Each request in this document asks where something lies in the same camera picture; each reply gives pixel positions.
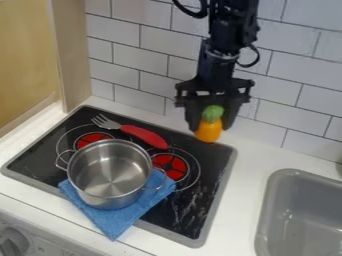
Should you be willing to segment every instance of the white tile wall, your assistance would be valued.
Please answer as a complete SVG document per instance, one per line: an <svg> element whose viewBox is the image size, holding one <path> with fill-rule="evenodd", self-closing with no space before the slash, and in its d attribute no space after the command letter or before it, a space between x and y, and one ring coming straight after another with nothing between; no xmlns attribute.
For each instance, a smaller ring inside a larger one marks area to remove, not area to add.
<svg viewBox="0 0 342 256"><path fill-rule="evenodd" d="M258 46L308 56L313 54L318 29L266 20L261 20L259 25Z"/></svg>
<svg viewBox="0 0 342 256"><path fill-rule="evenodd" d="M143 26L141 47L170 55L197 59L201 38L178 32Z"/></svg>
<svg viewBox="0 0 342 256"><path fill-rule="evenodd" d="M342 162L341 7L341 0L260 0L261 61L235 72L256 86L228 132ZM184 15L172 0L86 0L86 12L93 94L187 127L174 84L196 75L207 19ZM254 58L243 50L240 62Z"/></svg>
<svg viewBox="0 0 342 256"><path fill-rule="evenodd" d="M342 64L275 52L269 75L342 90Z"/></svg>
<svg viewBox="0 0 342 256"><path fill-rule="evenodd" d="M157 114L164 114L164 98L115 85L115 101Z"/></svg>
<svg viewBox="0 0 342 256"><path fill-rule="evenodd" d="M110 0L86 0L86 12L110 17Z"/></svg>
<svg viewBox="0 0 342 256"><path fill-rule="evenodd" d="M113 18L116 19L160 28L170 28L170 15L170 4L150 0L113 1Z"/></svg>
<svg viewBox="0 0 342 256"><path fill-rule="evenodd" d="M145 72L140 73L140 89L164 97L173 98L176 95L175 84L179 80L158 76Z"/></svg>
<svg viewBox="0 0 342 256"><path fill-rule="evenodd" d="M88 36L139 46L139 25L136 24L87 15L87 33Z"/></svg>
<svg viewBox="0 0 342 256"><path fill-rule="evenodd" d="M113 61L112 44L107 41L88 38L88 54L90 58Z"/></svg>
<svg viewBox="0 0 342 256"><path fill-rule="evenodd" d="M255 81L256 85L251 90L252 96L293 106L296 104L302 86L300 83L243 71L235 71L235 75L238 78Z"/></svg>
<svg viewBox="0 0 342 256"><path fill-rule="evenodd" d="M315 52L315 57L342 62L342 33L323 31Z"/></svg>
<svg viewBox="0 0 342 256"><path fill-rule="evenodd" d="M172 11L172 30L205 37L209 36L209 25L207 18L201 20L194 19L189 15L184 14L176 6L173 6Z"/></svg>
<svg viewBox="0 0 342 256"><path fill-rule="evenodd" d="M261 101L257 120L295 130L323 135L330 117L273 102Z"/></svg>
<svg viewBox="0 0 342 256"><path fill-rule="evenodd" d="M342 141L342 119L333 117L325 137Z"/></svg>
<svg viewBox="0 0 342 256"><path fill-rule="evenodd" d="M114 100L113 84L104 81L91 79L92 94L107 100Z"/></svg>
<svg viewBox="0 0 342 256"><path fill-rule="evenodd" d="M144 71L166 75L167 55L114 44L114 63Z"/></svg>
<svg viewBox="0 0 342 256"><path fill-rule="evenodd" d="M194 78L197 70L197 62L183 58L170 56L169 76L180 80Z"/></svg>
<svg viewBox="0 0 342 256"><path fill-rule="evenodd" d="M342 92L305 85L298 106L342 117Z"/></svg>
<svg viewBox="0 0 342 256"><path fill-rule="evenodd" d="M138 88L139 71L97 60L90 60L90 76L107 82Z"/></svg>
<svg viewBox="0 0 342 256"><path fill-rule="evenodd" d="M342 1L288 0L284 21L332 30L342 30Z"/></svg>
<svg viewBox="0 0 342 256"><path fill-rule="evenodd" d="M288 131L284 148L342 163L342 143L296 131Z"/></svg>

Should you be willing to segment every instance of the white countertop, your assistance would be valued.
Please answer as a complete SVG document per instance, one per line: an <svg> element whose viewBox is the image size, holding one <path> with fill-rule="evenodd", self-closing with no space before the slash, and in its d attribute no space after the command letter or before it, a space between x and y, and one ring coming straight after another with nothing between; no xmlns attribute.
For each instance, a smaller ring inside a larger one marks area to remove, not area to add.
<svg viewBox="0 0 342 256"><path fill-rule="evenodd" d="M188 132L185 122L115 102L90 97L84 104ZM66 115L56 103L0 139L0 165L23 150ZM67 239L108 255L254 256L254 235L267 179L283 168L296 168L341 180L341 166L325 160L260 144L226 132L220 143L237 149L238 158L214 218L209 237L191 249L131 227L111 242L70 202L0 175L0 207Z"/></svg>

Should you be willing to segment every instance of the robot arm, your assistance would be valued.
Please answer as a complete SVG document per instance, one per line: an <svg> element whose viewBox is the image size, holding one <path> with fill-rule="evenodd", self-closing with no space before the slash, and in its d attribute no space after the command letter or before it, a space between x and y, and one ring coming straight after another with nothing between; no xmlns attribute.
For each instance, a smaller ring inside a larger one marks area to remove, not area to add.
<svg viewBox="0 0 342 256"><path fill-rule="evenodd" d="M248 68L260 59L253 42L259 31L257 24L258 0L200 0L201 9L191 11L173 0L184 13L194 18L209 15L210 37L202 41L197 75L176 85L176 107L185 107L189 129L196 131L202 112L209 105L224 107L223 128L233 124L243 103L250 100L252 80L233 78L235 65ZM242 48L250 48L256 59L249 64L239 62Z"/></svg>

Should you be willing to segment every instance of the wooden cabinet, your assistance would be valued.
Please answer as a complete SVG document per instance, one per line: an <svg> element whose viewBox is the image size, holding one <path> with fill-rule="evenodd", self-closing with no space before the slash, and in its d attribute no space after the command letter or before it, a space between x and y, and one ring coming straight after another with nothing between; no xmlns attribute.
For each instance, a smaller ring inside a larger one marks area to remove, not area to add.
<svg viewBox="0 0 342 256"><path fill-rule="evenodd" d="M70 111L89 95L84 0L0 1L0 137L60 96Z"/></svg>

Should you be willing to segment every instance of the blue cloth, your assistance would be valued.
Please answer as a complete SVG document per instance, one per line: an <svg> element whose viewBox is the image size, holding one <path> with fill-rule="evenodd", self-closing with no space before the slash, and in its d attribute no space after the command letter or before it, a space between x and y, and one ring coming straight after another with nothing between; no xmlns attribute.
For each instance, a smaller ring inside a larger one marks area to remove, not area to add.
<svg viewBox="0 0 342 256"><path fill-rule="evenodd" d="M160 171L153 170L146 186L157 187L162 183L163 179L164 175ZM166 183L161 189L144 190L136 202L125 208L100 210L85 204L69 180L59 183L58 187L111 240L118 238L136 220L171 194L176 188L175 182L167 178Z"/></svg>

